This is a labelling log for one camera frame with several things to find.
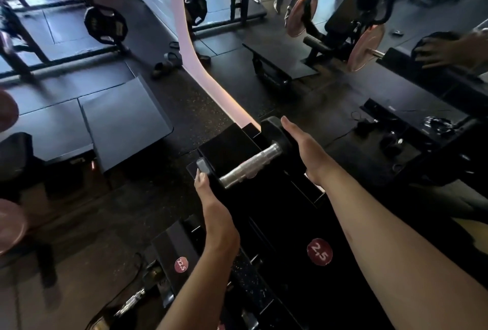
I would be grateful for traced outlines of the person's left hand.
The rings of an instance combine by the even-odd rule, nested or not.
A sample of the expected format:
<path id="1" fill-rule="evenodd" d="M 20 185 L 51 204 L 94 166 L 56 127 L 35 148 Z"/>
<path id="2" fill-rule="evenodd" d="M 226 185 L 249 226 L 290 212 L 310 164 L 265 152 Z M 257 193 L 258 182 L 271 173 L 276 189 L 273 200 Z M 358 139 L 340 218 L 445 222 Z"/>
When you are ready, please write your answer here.
<path id="1" fill-rule="evenodd" d="M 240 247 L 240 235 L 229 210 L 214 193 L 198 193 L 205 224 L 204 251 L 234 259 Z"/>

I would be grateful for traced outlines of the person's right hand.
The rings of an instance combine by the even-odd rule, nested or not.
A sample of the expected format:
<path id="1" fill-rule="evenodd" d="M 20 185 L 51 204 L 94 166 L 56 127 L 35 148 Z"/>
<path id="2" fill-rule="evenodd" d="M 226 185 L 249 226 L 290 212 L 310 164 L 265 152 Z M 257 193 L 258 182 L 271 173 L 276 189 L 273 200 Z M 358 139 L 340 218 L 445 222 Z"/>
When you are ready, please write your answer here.
<path id="1" fill-rule="evenodd" d="M 310 134 L 307 133 L 307 141 L 303 145 L 298 145 L 298 148 L 306 167 L 306 175 L 315 185 L 325 186 L 327 179 L 339 172 L 338 164 Z"/>

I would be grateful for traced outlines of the black dumbbell with chrome handle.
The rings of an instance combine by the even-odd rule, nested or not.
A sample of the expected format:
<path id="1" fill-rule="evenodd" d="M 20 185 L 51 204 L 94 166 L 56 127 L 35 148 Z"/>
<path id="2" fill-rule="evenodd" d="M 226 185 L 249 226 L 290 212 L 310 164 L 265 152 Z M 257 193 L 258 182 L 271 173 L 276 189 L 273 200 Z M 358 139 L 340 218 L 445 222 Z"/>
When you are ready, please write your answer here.
<path id="1" fill-rule="evenodd" d="M 263 119 L 259 131 L 249 123 L 230 125 L 197 149 L 198 158 L 187 166 L 190 174 L 206 173 L 214 187 L 230 189 L 254 178 L 272 162 L 282 167 L 302 167 L 298 144 L 276 116 Z"/>

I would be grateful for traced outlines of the person's right forearm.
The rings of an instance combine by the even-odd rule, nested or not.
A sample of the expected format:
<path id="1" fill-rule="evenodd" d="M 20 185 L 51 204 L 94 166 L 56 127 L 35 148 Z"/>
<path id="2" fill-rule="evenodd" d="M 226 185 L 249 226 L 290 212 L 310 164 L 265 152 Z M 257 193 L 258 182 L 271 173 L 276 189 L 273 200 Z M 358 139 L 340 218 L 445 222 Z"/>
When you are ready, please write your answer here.
<path id="1" fill-rule="evenodd" d="M 340 166 L 322 166 L 313 173 L 397 330 L 488 330 L 488 290 Z"/>

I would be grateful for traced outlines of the person's left forearm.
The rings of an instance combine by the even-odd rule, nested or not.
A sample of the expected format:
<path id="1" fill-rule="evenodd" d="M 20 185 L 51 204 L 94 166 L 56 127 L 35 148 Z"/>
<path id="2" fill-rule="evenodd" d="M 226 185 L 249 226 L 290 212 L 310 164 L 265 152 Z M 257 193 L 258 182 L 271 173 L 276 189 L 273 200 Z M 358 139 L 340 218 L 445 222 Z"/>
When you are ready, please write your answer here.
<path id="1" fill-rule="evenodd" d="M 239 239 L 206 244 L 190 277 L 156 330 L 218 330 Z"/>

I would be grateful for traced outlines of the black step platform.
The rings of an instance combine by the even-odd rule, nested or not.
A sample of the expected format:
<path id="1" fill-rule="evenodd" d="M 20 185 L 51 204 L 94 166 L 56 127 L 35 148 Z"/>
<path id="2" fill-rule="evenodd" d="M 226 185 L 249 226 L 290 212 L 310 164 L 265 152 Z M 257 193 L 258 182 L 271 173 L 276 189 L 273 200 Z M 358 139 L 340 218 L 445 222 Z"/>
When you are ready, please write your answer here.
<path id="1" fill-rule="evenodd" d="M 291 45 L 277 42 L 242 43 L 252 54 L 258 79 L 276 88 L 287 88 L 295 80 L 317 76 L 319 71 L 290 55 Z"/>

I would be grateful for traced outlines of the black dumbbell rack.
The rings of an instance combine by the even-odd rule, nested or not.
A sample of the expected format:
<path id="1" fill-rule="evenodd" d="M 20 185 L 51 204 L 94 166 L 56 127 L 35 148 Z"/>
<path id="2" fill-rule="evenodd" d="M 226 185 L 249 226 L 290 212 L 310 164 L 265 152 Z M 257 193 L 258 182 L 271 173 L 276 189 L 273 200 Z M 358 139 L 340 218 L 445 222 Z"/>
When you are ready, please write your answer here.
<path id="1" fill-rule="evenodd" d="M 278 256 L 288 227 L 312 223 L 323 234 L 345 235 L 328 201 L 304 175 L 304 166 L 272 162 L 230 189 L 210 186 L 232 216 L 240 252 L 230 272 L 218 330 L 394 330 L 362 276 L 354 301 L 319 307 L 293 289 Z"/>

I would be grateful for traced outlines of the black dumbbell small red label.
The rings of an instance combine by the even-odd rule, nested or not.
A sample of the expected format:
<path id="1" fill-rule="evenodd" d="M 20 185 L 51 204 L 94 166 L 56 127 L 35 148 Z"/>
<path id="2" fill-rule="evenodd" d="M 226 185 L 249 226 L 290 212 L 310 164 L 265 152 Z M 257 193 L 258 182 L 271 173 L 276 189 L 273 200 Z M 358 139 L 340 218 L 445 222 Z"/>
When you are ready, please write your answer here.
<path id="1" fill-rule="evenodd" d="M 204 245 L 204 228 L 197 215 L 178 220 L 151 241 L 155 259 L 143 271 L 143 287 L 114 314 L 126 317 L 147 294 L 158 289 L 168 309 L 198 263 Z"/>

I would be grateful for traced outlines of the black foam pad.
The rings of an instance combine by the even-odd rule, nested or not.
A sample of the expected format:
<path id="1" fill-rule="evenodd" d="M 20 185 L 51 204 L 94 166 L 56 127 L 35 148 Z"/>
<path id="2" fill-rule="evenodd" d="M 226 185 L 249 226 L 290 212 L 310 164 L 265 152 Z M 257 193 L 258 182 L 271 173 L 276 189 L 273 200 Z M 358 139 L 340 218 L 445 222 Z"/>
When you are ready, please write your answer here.
<path id="1" fill-rule="evenodd" d="M 83 96 L 79 104 L 103 173 L 174 130 L 166 111 L 141 75 Z"/>

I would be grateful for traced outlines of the pink weight plate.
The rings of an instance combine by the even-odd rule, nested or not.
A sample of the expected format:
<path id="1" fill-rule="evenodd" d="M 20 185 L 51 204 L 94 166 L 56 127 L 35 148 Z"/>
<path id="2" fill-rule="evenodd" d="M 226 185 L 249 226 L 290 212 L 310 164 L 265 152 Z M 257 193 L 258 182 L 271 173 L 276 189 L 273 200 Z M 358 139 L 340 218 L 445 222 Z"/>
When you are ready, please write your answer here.
<path id="1" fill-rule="evenodd" d="M 9 130 L 19 119 L 19 107 L 15 99 L 0 89 L 0 133 Z"/>
<path id="2" fill-rule="evenodd" d="M 0 256 L 14 248 L 27 231 L 28 220 L 21 206 L 0 199 Z"/>
<path id="3" fill-rule="evenodd" d="M 384 25 L 373 25 L 366 29 L 351 51 L 346 64 L 347 70 L 349 72 L 357 72 L 374 57 L 384 57 L 385 54 L 378 50 L 384 35 Z"/>
<path id="4" fill-rule="evenodd" d="M 286 33 L 291 38 L 296 38 L 306 31 L 312 24 L 316 13 L 318 0 L 297 0 L 286 22 Z"/>

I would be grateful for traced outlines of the black plate-loaded machine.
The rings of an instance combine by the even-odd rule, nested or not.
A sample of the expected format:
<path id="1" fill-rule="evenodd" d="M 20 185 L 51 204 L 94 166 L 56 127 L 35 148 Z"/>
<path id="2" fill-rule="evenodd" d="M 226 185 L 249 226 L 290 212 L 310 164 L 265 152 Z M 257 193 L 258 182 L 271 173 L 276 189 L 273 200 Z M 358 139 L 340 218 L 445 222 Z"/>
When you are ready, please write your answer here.
<path id="1" fill-rule="evenodd" d="M 312 67 L 333 58 L 347 64 L 361 35 L 373 25 L 390 19 L 396 0 L 343 0 L 325 24 L 325 33 L 313 24 L 307 26 L 303 43 L 310 52 L 303 63 Z"/>

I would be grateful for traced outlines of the black dumbbell large red label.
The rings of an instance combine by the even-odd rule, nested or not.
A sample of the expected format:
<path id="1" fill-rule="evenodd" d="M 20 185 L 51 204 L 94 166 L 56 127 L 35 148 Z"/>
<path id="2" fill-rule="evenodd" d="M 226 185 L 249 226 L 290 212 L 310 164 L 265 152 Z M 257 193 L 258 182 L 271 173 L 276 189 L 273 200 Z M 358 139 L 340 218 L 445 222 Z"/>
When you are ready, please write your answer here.
<path id="1" fill-rule="evenodd" d="M 305 222 L 286 228 L 280 240 L 280 265 L 293 289 L 309 302 L 331 308 L 361 293 L 362 276 L 340 234 L 323 234 Z"/>

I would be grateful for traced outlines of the black weight plate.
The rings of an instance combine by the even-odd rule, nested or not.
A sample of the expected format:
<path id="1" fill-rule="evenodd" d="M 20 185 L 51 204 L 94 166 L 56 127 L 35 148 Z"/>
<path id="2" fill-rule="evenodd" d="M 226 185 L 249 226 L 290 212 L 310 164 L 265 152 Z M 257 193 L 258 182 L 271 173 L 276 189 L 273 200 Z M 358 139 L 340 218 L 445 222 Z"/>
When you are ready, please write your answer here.
<path id="1" fill-rule="evenodd" d="M 184 0 L 187 21 L 191 26 L 198 26 L 204 22 L 208 13 L 206 0 Z"/>
<path id="2" fill-rule="evenodd" d="M 90 6 L 85 12 L 83 22 L 88 34 L 102 44 L 121 44 L 128 34 L 125 17 L 112 7 Z"/>

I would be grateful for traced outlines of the black cloth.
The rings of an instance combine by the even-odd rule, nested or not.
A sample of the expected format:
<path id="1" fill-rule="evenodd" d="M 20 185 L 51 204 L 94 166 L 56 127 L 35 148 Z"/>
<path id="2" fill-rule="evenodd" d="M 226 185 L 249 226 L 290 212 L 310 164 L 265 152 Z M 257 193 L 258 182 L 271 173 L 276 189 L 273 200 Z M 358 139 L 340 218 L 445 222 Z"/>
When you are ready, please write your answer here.
<path id="1" fill-rule="evenodd" d="M 453 65 L 454 48 L 461 35 L 456 32 L 434 32 L 423 37 L 412 49 L 411 59 L 425 68 Z"/>

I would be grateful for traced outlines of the black squat rack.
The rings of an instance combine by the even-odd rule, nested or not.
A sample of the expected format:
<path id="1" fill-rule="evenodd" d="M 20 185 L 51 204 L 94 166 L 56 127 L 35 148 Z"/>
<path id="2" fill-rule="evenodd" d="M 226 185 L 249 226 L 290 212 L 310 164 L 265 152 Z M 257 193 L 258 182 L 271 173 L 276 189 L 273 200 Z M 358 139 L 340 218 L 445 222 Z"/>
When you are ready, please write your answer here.
<path id="1" fill-rule="evenodd" d="M 87 9 L 96 4 L 94 0 L 64 0 L 41 5 L 29 5 L 26 0 L 18 0 L 20 8 L 12 8 L 9 0 L 0 0 L 0 56 L 10 66 L 11 71 L 0 73 L 0 80 L 14 76 L 31 80 L 33 73 L 67 63 L 82 61 L 99 55 L 128 53 L 124 42 L 118 45 L 106 45 L 104 48 L 87 50 L 75 55 L 50 59 L 40 45 L 22 24 L 18 12 L 42 11 L 67 6 L 84 5 Z"/>

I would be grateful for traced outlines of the black machine frame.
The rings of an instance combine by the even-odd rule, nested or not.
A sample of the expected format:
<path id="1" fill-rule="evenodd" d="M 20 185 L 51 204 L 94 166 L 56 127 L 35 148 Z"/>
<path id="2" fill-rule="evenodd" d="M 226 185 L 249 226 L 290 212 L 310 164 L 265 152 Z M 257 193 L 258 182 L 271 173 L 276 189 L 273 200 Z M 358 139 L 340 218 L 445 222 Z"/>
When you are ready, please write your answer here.
<path id="1" fill-rule="evenodd" d="M 361 109 L 383 130 L 384 183 L 460 180 L 488 193 L 488 72 L 423 69 L 402 49 L 374 53 L 351 78 L 368 92 Z"/>

